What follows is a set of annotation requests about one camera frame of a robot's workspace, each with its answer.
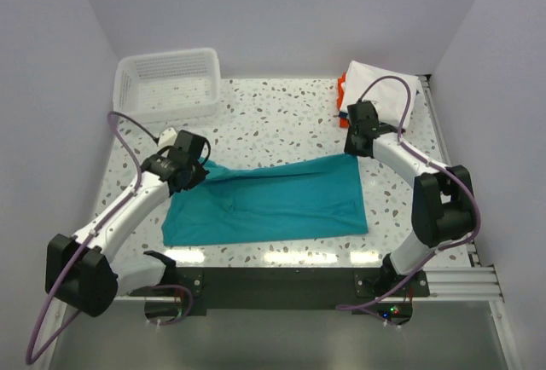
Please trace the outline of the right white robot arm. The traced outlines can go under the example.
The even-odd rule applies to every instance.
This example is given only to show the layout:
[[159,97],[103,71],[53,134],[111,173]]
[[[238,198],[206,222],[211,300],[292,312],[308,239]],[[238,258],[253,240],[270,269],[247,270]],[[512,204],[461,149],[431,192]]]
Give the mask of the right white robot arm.
[[463,166],[448,167],[427,158],[394,126],[382,123],[369,101],[348,107],[348,124],[345,152],[380,161],[413,190],[412,230],[402,245],[383,258],[374,283],[377,292],[397,296],[436,251],[475,229],[470,173]]

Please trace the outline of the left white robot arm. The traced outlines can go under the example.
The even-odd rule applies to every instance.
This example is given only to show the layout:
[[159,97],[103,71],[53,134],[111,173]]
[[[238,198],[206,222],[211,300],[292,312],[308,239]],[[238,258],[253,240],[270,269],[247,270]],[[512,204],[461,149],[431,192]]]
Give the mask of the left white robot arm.
[[125,266],[114,265],[120,247],[137,226],[173,194],[204,182],[210,142],[186,130],[162,133],[156,153],[137,163],[123,193],[72,236],[56,235],[46,252],[45,290],[73,308],[97,317],[115,297],[149,287],[171,293],[177,268],[169,257],[146,251]]

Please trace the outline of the teal t-shirt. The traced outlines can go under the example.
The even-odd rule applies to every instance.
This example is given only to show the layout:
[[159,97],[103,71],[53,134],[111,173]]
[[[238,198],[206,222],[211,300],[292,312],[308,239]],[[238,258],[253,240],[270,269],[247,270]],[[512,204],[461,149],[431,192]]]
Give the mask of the teal t-shirt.
[[174,194],[165,246],[313,240],[369,231],[358,161],[335,154],[251,170],[206,164],[206,180]]

